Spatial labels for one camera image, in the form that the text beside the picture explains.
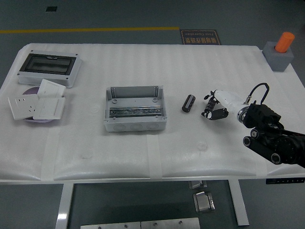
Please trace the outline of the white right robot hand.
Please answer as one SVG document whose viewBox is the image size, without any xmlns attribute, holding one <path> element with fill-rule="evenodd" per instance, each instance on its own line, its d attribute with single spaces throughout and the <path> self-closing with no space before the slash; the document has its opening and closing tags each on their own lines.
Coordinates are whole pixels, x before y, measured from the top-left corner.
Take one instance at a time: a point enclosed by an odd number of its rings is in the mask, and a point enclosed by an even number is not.
<svg viewBox="0 0 305 229">
<path fill-rule="evenodd" d="M 202 116 L 209 120 L 219 120 L 226 118 L 229 114 L 236 115 L 239 122 L 248 109 L 248 105 L 244 105 L 242 99 L 233 92 L 215 90 L 204 97 L 209 99 Z"/>
</svg>

